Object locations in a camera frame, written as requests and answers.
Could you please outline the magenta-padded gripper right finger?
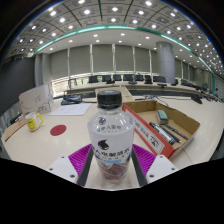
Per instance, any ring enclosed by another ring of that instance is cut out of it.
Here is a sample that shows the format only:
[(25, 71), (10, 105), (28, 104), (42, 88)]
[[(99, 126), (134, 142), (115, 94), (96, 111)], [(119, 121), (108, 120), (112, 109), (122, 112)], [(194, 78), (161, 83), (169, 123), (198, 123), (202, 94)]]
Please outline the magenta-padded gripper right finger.
[(138, 145), (133, 145), (132, 161), (140, 186), (145, 186), (178, 170), (164, 155), (155, 156)]

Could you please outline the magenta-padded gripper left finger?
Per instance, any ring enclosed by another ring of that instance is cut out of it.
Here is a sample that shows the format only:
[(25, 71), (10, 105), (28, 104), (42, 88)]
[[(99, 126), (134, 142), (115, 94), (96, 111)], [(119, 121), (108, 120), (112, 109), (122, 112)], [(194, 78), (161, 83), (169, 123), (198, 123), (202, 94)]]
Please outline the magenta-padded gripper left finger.
[(47, 171), (74, 184), (84, 186), (93, 158), (91, 147), (92, 145), (88, 144), (69, 156), (60, 156), (47, 168)]

